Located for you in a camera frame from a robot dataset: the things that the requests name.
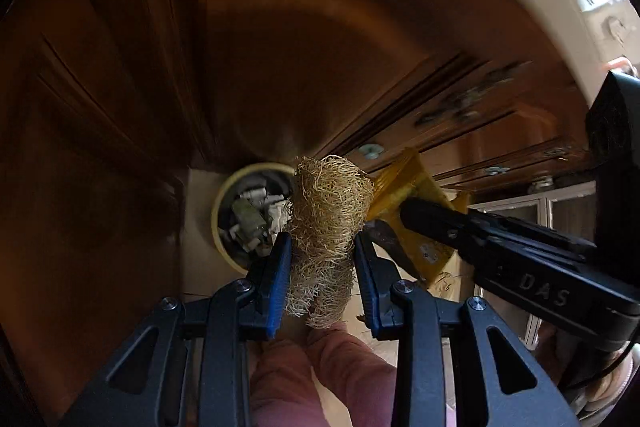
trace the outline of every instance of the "wooden cabinet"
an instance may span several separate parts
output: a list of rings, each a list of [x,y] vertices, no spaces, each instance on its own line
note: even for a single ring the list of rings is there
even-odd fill
[[[412,146],[478,191],[588,164],[516,0],[15,0],[0,71],[0,322],[50,418],[177,292],[188,168]]]

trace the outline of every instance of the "dried loofah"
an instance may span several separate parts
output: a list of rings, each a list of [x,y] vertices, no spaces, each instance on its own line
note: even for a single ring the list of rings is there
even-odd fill
[[[374,185],[340,156],[303,157],[296,169],[287,230],[293,238],[287,312],[328,328],[342,316],[353,286],[353,239],[362,229]]]

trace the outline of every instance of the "black cable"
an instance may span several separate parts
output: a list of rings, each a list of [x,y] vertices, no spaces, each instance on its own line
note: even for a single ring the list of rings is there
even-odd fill
[[[601,378],[606,377],[611,371],[617,368],[623,360],[625,360],[626,356],[631,353],[631,350],[634,348],[635,340],[629,342],[628,346],[625,347],[625,350],[620,354],[619,357],[616,358],[613,362],[611,362],[607,367],[603,370],[597,372],[595,375],[589,378],[585,378],[584,380],[580,380],[579,382],[572,383],[571,385],[566,386],[562,391],[571,391],[573,389],[581,389],[583,387],[587,387],[590,383],[595,382],[596,380],[600,380]]]

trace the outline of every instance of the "drawer handle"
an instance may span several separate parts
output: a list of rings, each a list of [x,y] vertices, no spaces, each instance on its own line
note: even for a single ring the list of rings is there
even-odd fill
[[[358,147],[358,151],[362,153],[366,160],[377,160],[385,152],[385,148],[377,143],[366,143]]]
[[[543,152],[547,158],[564,158],[566,156],[565,147],[556,147],[555,149],[549,149],[548,151]]]
[[[436,121],[448,112],[452,112],[453,117],[459,121],[476,118],[479,116],[478,113],[469,108],[480,102],[482,97],[498,84],[513,80],[516,72],[527,64],[530,64],[530,62],[512,62],[503,68],[489,71],[478,85],[470,87],[463,92],[454,92],[447,95],[440,103],[439,108],[422,115],[415,121],[414,126],[418,127]]]
[[[485,174],[489,176],[496,176],[498,174],[505,174],[505,172],[509,172],[511,170],[510,167],[502,167],[501,165],[493,165],[491,167],[487,167],[484,170]]]

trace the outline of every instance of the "pink sleeve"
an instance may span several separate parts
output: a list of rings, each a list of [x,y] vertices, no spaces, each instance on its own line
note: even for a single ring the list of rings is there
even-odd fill
[[[344,323],[312,330],[306,353],[318,380],[347,406],[353,427],[389,427],[396,369],[350,335]]]
[[[251,377],[252,425],[329,427],[305,351],[292,341],[267,345]]]

